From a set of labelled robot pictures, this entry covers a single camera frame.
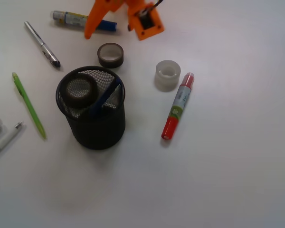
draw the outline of orange object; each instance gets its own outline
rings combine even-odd
[[[153,3],[144,0],[95,0],[85,25],[85,38],[90,39],[97,26],[109,12],[116,12],[126,2],[128,9],[129,31],[135,30],[138,39],[143,40],[165,30]]]

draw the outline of pen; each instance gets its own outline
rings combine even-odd
[[[38,33],[33,29],[33,27],[30,25],[28,21],[24,22],[25,26],[29,29],[30,33],[33,35],[35,40],[40,44],[41,50],[43,54],[47,57],[47,59],[50,61],[50,63],[55,67],[60,67],[60,62],[54,55],[54,53],[49,49],[49,47],[43,42],[41,37],[38,35]]]
[[[0,151],[5,147],[12,138],[22,129],[23,122],[19,122],[16,126],[5,136],[0,139]]]
[[[33,120],[35,122],[36,127],[38,128],[38,130],[39,130],[40,134],[42,135],[42,137],[44,139],[46,139],[47,138],[46,137],[46,132],[43,129],[43,126],[42,126],[42,124],[41,124],[41,122],[40,122],[40,120],[39,120],[39,118],[38,118],[38,116],[37,116],[37,114],[36,114],[32,104],[30,102],[30,100],[29,100],[28,95],[26,94],[26,92],[25,92],[25,90],[23,88],[22,83],[20,82],[20,79],[19,79],[18,75],[15,72],[13,72],[12,75],[13,75],[13,78],[14,78],[15,85],[16,85],[20,95],[23,97],[23,100],[24,100],[25,104],[27,105],[28,110],[29,110],[31,116],[33,117]]]
[[[182,84],[180,85],[177,91],[171,111],[168,116],[167,123],[165,125],[165,128],[163,129],[161,135],[163,139],[165,140],[172,139],[177,124],[179,123],[181,115],[186,106],[186,102],[188,101],[188,98],[190,96],[193,82],[194,82],[194,74],[192,73],[186,74],[184,80],[182,81]]]
[[[110,98],[110,96],[114,93],[114,91],[121,84],[120,79],[115,78],[109,85],[109,87],[105,90],[105,92],[101,95],[101,97],[93,104],[93,106],[89,109],[90,118],[94,118],[98,112],[100,112],[102,106],[106,103],[106,101]]]

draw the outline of label on glue stick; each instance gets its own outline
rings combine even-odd
[[[86,25],[87,16],[66,12],[65,23],[69,25],[77,25],[84,27]]]
[[[185,85],[179,87],[169,117],[175,117],[178,120],[181,119],[182,112],[184,111],[190,93],[191,89],[189,87]]]

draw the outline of clear tape roll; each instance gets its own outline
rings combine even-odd
[[[165,89],[174,88],[181,75],[180,66],[172,60],[164,60],[157,64],[155,82]]]

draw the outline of red marker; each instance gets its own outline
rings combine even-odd
[[[181,119],[181,115],[186,106],[186,102],[190,96],[193,82],[194,74],[186,74],[184,80],[182,81],[182,84],[179,87],[179,90],[177,91],[166,126],[161,134],[163,139],[172,139],[174,131],[177,127],[177,124],[179,123],[179,120]]]

